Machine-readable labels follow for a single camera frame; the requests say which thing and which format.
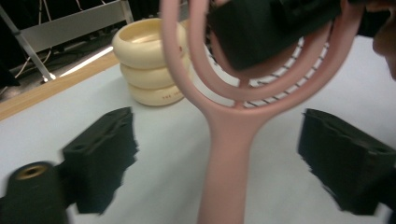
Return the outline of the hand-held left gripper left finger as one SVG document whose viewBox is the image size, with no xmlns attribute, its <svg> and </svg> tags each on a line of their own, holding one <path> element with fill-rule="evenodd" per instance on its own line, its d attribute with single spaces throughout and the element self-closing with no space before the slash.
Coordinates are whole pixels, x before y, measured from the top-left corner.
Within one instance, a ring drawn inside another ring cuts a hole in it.
<svg viewBox="0 0 396 224">
<path fill-rule="evenodd" d="M 104 213 L 135 162 L 133 120 L 129 107 L 107 112 L 63 148 L 66 202 L 81 214 Z"/>
</svg>

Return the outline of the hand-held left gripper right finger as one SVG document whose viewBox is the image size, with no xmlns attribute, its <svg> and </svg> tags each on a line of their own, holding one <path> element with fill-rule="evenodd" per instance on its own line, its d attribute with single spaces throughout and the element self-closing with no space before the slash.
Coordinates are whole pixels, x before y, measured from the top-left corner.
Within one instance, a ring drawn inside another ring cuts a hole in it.
<svg viewBox="0 0 396 224">
<path fill-rule="evenodd" d="M 298 153 L 340 210 L 371 216 L 382 203 L 396 216 L 396 149 L 335 115 L 308 108 Z"/>
</svg>

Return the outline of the cream ribbed round cup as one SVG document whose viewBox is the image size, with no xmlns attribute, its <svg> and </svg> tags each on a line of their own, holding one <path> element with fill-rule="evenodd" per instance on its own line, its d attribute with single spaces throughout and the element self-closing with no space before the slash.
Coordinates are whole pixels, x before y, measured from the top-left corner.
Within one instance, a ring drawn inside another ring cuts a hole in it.
<svg viewBox="0 0 396 224">
<path fill-rule="evenodd" d="M 123 26 L 112 39 L 128 90 L 142 105 L 171 105 L 184 98 L 163 56 L 161 28 L 158 18 L 135 21 Z"/>
</svg>

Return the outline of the pink hairbrush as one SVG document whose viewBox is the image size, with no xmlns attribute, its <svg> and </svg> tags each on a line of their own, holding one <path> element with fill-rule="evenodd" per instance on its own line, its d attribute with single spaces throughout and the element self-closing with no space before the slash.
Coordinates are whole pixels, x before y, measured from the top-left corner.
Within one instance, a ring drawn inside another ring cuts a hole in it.
<svg viewBox="0 0 396 224">
<path fill-rule="evenodd" d="M 220 105 L 200 93 L 188 76 L 177 41 L 179 0 L 161 0 L 163 53 L 177 86 L 204 114 L 210 130 L 205 182 L 196 224 L 244 224 L 249 151 L 261 126 L 274 116 L 302 103 L 336 74 L 351 49 L 361 22 L 363 6 L 341 1 L 334 22 L 309 36 L 301 56 L 283 77 L 252 89 L 246 79 L 237 87 L 223 82 L 205 55 L 207 0 L 191 0 L 189 47 L 196 73 L 213 92 L 234 101 Z"/>
</svg>

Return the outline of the pale blue table sheet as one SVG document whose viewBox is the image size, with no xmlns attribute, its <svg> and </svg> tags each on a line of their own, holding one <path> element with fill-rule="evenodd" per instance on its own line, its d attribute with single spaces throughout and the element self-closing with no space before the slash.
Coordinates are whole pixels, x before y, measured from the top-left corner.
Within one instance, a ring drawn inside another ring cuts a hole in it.
<svg viewBox="0 0 396 224">
<path fill-rule="evenodd" d="M 113 203 L 101 215 L 71 216 L 74 224 L 195 224 L 209 134 L 188 101 L 166 107 L 134 102 L 118 67 L 90 77 L 12 117 L 0 120 L 0 196 L 7 176 L 34 161 L 61 160 L 61 150 L 106 112 L 134 112 L 137 160 L 125 173 Z M 355 40 L 336 77 L 306 102 L 396 147 L 396 81 L 371 41 Z M 384 224 L 339 211 L 298 155 L 304 108 L 271 119 L 250 154 L 246 224 Z"/>
</svg>

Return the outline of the white metal stand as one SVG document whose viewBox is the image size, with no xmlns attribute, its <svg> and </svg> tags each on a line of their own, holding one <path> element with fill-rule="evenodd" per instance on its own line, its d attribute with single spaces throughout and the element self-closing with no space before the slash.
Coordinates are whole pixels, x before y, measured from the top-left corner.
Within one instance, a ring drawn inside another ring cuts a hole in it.
<svg viewBox="0 0 396 224">
<path fill-rule="evenodd" d="M 112 24 L 134 21 L 128 0 L 114 0 L 101 6 L 38 24 L 26 29 L 19 29 L 0 5 L 0 18 L 16 38 L 23 50 L 32 59 L 45 82 L 55 76 L 50 73 L 37 53 L 44 49 L 60 45 L 77 37 L 100 30 Z"/>
</svg>

